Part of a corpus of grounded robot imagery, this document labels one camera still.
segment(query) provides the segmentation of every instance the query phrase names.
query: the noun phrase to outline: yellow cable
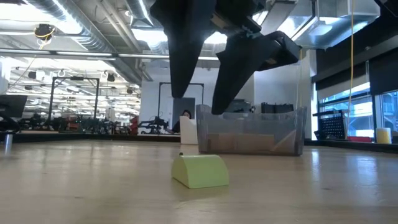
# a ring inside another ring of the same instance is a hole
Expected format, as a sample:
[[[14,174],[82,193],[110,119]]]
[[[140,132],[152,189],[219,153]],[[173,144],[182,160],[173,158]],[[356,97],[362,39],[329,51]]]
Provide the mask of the yellow cable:
[[[348,117],[347,117],[347,127],[346,127],[346,138],[348,137],[349,130],[349,114],[351,110],[351,93],[353,90],[353,80],[354,80],[354,2],[351,2],[351,84],[349,87],[349,97],[348,97]]]
[[[299,86],[301,86],[301,79],[302,79],[302,73],[303,73],[303,71],[302,71],[302,65],[303,65],[303,63],[302,63],[302,60],[303,60],[303,49],[300,49],[300,84],[299,84]],[[300,107],[302,107],[302,105],[303,105],[303,95],[302,94],[300,94]]]

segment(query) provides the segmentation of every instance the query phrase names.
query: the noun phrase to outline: cardboard inside bin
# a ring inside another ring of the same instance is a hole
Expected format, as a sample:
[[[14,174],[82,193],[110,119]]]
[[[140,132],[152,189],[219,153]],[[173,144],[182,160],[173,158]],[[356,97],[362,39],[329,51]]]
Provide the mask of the cardboard inside bin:
[[[208,135],[208,152],[211,151],[234,151],[235,135],[223,133],[210,133]]]
[[[271,151],[278,153],[294,153],[295,138],[296,130],[292,131],[285,138],[280,140]]]
[[[239,152],[270,151],[275,146],[273,134],[237,134],[236,140]]]

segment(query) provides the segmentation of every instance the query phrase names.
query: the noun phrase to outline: monitor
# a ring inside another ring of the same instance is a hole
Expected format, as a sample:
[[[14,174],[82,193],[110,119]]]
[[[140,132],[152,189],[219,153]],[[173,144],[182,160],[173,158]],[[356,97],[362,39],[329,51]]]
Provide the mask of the monitor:
[[[21,118],[24,112],[27,96],[0,95],[0,113],[10,118]]]

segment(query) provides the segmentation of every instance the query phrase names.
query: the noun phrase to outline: black rack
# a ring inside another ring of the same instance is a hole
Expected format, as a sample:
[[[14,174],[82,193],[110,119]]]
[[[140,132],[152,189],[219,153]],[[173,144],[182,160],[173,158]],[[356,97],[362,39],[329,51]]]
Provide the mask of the black rack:
[[[332,110],[312,115],[318,117],[318,131],[315,131],[318,140],[346,139],[344,113],[345,110]]]

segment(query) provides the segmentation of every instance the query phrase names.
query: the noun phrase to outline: yellow container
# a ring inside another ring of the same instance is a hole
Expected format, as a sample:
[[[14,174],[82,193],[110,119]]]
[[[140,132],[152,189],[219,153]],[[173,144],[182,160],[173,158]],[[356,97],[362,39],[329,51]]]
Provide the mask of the yellow container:
[[[391,129],[390,128],[377,128],[376,139],[379,144],[392,144],[391,142]]]

